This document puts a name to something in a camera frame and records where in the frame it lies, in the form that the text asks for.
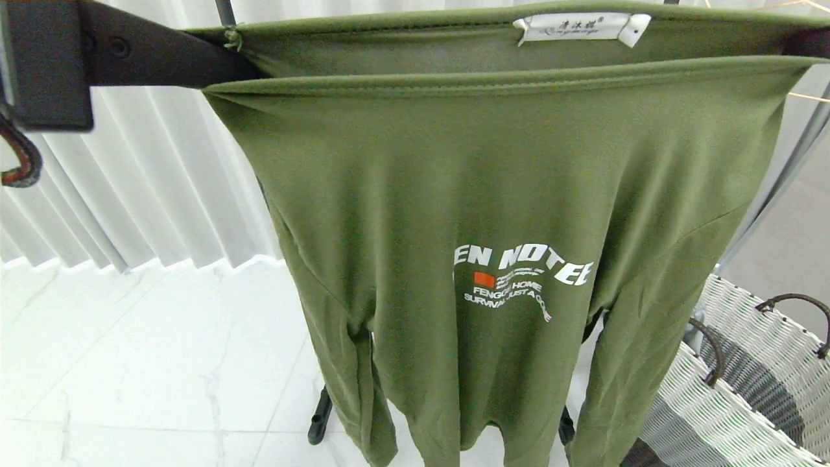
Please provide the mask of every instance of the green shirt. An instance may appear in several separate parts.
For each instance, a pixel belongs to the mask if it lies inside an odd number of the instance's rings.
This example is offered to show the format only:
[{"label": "green shirt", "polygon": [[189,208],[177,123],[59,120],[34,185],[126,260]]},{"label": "green shirt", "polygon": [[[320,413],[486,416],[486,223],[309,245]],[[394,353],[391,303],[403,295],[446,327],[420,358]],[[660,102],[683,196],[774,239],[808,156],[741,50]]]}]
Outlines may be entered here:
[{"label": "green shirt", "polygon": [[[517,46],[514,20],[557,12],[652,20],[635,47]],[[778,55],[783,39],[821,26],[556,2],[238,27],[234,46],[268,77],[204,93],[262,183],[369,463],[397,452],[389,400],[427,467],[459,465],[486,425],[505,465],[548,465],[583,330],[608,309],[569,456],[619,465],[788,91],[822,62]]]}]

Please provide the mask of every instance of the white laundry basket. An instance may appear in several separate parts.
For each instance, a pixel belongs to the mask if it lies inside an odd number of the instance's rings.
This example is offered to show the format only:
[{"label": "white laundry basket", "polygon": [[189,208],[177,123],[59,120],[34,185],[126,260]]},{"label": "white laundry basket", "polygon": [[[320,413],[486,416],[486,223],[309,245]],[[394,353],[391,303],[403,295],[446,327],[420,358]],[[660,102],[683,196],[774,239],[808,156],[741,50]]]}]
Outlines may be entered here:
[{"label": "white laundry basket", "polygon": [[706,339],[681,344],[625,467],[830,465],[827,343],[764,301],[710,276],[701,295]]}]

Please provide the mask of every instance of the white tile floor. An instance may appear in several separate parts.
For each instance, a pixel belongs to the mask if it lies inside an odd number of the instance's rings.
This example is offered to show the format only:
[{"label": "white tile floor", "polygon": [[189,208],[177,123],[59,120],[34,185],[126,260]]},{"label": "white tile floor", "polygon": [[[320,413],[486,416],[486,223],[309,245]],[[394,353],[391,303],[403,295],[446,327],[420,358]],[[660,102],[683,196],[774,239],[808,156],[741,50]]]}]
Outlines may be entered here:
[{"label": "white tile floor", "polygon": [[[282,263],[23,264],[0,286],[2,467],[367,465],[334,413],[325,441],[307,442],[323,380]],[[393,467],[423,465],[393,413]],[[503,454],[488,429],[462,465]],[[566,465],[558,443],[550,465]]]}]

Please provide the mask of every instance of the clothing label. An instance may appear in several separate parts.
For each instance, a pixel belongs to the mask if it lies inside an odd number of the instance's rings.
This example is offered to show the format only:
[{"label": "clothing label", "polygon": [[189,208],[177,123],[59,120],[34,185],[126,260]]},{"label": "clothing label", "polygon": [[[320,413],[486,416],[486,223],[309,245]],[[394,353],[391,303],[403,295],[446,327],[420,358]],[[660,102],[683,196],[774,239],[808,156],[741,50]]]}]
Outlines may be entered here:
[{"label": "clothing label", "polygon": [[523,17],[513,26],[525,31],[519,46],[532,41],[618,39],[634,47],[652,17],[628,13],[555,13]]},{"label": "clothing label", "polygon": [[[493,255],[493,248],[467,244],[456,248],[454,264],[471,263],[482,270],[473,271],[472,287],[464,293],[464,299],[489,308],[501,308],[516,297],[531,298],[542,311],[542,317],[550,322],[552,317],[542,298],[541,277],[548,271],[565,285],[580,286],[588,283],[593,263],[577,264],[566,261],[548,245],[526,243],[508,248],[501,255]],[[523,263],[524,267],[515,267]],[[498,275],[492,269],[497,265]]]}]

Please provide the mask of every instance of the red rectangle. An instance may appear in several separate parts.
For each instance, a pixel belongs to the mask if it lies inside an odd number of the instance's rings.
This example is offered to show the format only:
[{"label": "red rectangle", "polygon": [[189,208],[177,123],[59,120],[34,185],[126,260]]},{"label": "red rectangle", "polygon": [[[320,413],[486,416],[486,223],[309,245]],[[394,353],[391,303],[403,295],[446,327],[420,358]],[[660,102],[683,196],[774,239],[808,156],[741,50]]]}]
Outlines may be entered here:
[{"label": "red rectangle", "polygon": [[472,280],[474,283],[483,285],[484,287],[493,288],[496,286],[496,276],[491,276],[490,274],[474,273]]}]

